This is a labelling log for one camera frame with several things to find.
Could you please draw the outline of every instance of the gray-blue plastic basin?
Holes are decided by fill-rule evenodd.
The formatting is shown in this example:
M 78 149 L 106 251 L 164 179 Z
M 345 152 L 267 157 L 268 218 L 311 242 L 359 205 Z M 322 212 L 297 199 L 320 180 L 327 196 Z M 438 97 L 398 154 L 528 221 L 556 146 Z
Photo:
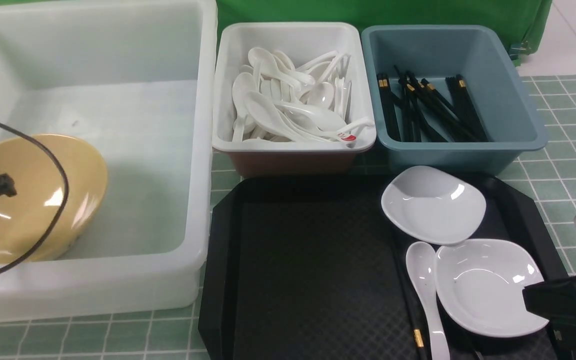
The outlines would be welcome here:
M 361 34 L 363 57 L 377 137 L 388 150 L 391 170 L 432 166 L 446 171 L 497 175 L 524 151 L 546 146 L 544 122 L 517 70 L 493 30 L 478 25 L 378 25 Z M 391 139 L 379 95 L 377 74 L 387 73 L 400 94 L 394 66 L 428 79 L 450 100 L 445 78 L 461 74 L 491 142 L 430 143 Z M 400 130 L 402 114 L 395 109 Z M 425 113 L 431 126 L 435 117 Z

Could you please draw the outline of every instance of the green cloth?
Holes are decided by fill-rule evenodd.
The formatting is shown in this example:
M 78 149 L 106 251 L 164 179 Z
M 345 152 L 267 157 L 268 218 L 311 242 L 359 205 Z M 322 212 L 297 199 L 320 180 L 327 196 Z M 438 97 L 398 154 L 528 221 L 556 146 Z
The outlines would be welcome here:
M 0 0 L 0 5 L 40 0 Z M 342 21 L 372 25 L 473 24 L 494 30 L 503 45 L 534 53 L 552 0 L 217 0 L 219 33 L 235 23 Z

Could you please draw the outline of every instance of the gold chopstick tip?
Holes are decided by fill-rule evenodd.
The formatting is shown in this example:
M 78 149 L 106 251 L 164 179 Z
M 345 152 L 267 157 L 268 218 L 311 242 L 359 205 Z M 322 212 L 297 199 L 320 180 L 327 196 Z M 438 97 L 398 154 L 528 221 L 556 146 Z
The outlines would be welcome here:
M 424 347 L 424 339 L 421 337 L 421 331 L 418 328 L 414 330 L 414 342 L 416 342 L 416 347 Z

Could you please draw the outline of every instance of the white plastic tub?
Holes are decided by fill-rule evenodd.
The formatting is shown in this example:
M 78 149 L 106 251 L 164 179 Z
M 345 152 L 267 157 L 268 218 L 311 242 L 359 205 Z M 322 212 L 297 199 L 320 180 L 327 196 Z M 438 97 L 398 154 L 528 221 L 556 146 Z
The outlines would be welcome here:
M 374 119 L 362 44 L 357 29 L 340 22 L 236 23 L 221 35 L 215 70 L 212 146 L 227 153 L 241 175 L 323 174 L 347 171 L 355 157 L 375 143 L 374 127 L 363 129 L 356 145 L 342 143 L 233 143 L 233 82 L 248 63 L 251 48 L 281 50 L 301 66 L 329 51 L 350 54 L 346 78 L 350 88 L 350 121 Z
M 0 7 L 0 121 L 84 139 L 109 169 L 102 207 L 64 257 L 0 275 L 0 321 L 194 301 L 216 46 L 214 0 Z M 9 136 L 0 130 L 0 141 Z

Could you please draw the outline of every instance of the white square bowl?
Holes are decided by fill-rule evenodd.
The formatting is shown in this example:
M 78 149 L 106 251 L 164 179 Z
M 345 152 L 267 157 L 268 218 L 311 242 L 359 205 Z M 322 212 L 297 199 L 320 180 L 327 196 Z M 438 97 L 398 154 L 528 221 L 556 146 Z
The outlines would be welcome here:
M 350 148 L 342 143 L 233 143 L 233 82 L 240 67 L 249 64 L 251 48 L 281 50 L 300 66 L 329 51 L 350 55 L 347 80 L 352 82 L 348 119 L 374 119 L 361 39 L 356 28 L 342 22 L 258 22 L 236 23 L 221 35 L 213 109 L 212 146 L 227 153 L 237 171 L 246 177 L 284 174 L 342 173 L 355 157 L 369 150 L 377 132 L 366 127 Z

